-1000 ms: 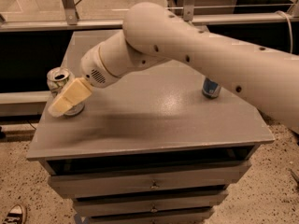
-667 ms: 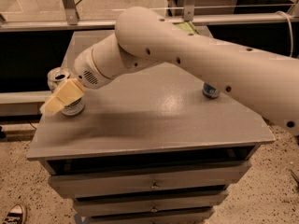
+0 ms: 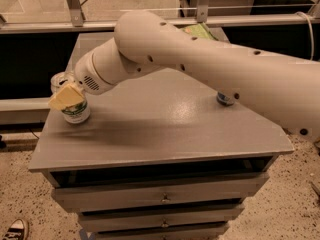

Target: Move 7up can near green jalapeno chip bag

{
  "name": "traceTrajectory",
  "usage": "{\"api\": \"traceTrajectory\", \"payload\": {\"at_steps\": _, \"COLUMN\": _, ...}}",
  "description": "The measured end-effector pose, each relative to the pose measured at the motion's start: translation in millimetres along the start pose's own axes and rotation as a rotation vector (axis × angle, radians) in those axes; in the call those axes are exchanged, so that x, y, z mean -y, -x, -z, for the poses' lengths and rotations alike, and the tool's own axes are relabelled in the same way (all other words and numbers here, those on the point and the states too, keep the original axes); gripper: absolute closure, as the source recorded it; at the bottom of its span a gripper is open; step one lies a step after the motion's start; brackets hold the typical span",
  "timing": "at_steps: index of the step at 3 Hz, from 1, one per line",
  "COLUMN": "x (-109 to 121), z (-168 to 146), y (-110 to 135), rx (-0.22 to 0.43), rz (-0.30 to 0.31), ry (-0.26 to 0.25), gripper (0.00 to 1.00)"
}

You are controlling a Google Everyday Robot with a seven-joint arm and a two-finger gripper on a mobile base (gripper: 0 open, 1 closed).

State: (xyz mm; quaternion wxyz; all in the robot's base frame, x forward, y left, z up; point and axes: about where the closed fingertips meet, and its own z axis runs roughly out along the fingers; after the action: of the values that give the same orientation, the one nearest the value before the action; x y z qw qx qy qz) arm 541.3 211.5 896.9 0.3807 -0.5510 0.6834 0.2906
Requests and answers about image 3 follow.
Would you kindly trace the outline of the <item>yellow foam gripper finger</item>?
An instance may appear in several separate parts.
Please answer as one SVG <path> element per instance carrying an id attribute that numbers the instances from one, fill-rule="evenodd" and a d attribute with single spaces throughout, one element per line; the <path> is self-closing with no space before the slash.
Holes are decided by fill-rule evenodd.
<path id="1" fill-rule="evenodd" d="M 78 86 L 74 83 L 68 83 L 51 96 L 48 105 L 52 109 L 64 110 L 82 103 L 84 100 L 85 97 Z"/>

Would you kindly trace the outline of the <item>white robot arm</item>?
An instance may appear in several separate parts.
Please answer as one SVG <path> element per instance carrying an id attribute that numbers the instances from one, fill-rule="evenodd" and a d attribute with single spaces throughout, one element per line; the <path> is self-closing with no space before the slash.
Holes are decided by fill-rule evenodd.
<path id="1" fill-rule="evenodd" d="M 87 52 L 49 107 L 63 111 L 119 83 L 177 69 L 313 143 L 320 138 L 320 63 L 194 37 L 148 11 L 122 15 L 113 37 Z"/>

